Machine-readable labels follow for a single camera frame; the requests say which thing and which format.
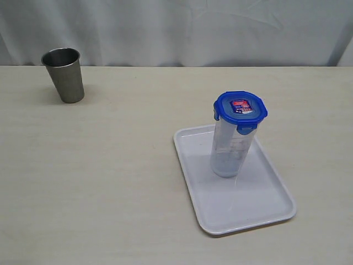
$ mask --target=blue lid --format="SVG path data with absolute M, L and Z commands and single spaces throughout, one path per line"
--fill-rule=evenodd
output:
M 220 116 L 225 121 L 254 130 L 267 116 L 267 110 L 261 98 L 245 91 L 223 93 L 214 103 L 215 120 Z

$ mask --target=white curtain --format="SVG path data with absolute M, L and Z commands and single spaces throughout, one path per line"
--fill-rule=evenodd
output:
M 0 0 L 0 65 L 352 65 L 351 25 L 353 0 Z

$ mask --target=metal cup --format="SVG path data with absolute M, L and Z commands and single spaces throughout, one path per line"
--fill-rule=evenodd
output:
M 42 57 L 42 63 L 65 103 L 75 103 L 84 97 L 79 57 L 79 52 L 72 48 L 54 49 Z

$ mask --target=plastic container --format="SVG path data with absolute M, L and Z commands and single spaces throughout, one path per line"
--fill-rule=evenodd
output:
M 267 116 L 263 101 L 245 91 L 226 92 L 214 103 L 215 134 L 211 168 L 220 177 L 238 174 L 259 123 Z

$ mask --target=white tray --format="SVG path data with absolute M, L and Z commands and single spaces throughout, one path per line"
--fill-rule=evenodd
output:
M 222 235 L 292 218 L 296 204 L 255 138 L 237 178 L 221 178 L 210 166 L 214 125 L 174 135 L 197 220 Z

